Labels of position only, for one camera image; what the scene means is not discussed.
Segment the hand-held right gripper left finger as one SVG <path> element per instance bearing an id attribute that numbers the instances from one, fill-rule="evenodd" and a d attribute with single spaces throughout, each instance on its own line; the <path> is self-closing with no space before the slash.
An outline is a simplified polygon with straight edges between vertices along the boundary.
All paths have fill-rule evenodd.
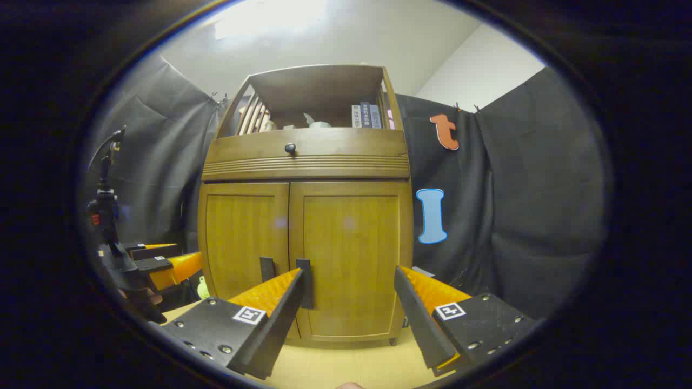
<path id="1" fill-rule="evenodd" d="M 149 327 L 196 362 L 265 379 L 272 374 L 304 293 L 305 271 L 294 269 L 232 302 L 208 298 L 175 320 Z"/>

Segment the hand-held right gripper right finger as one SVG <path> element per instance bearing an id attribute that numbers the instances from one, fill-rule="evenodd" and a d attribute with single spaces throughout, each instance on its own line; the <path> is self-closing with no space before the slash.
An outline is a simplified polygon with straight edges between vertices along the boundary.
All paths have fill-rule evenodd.
<path id="1" fill-rule="evenodd" d="M 495 359 L 536 326 L 492 293 L 471 296 L 407 267 L 396 267 L 394 286 L 425 366 L 436 376 Z"/>

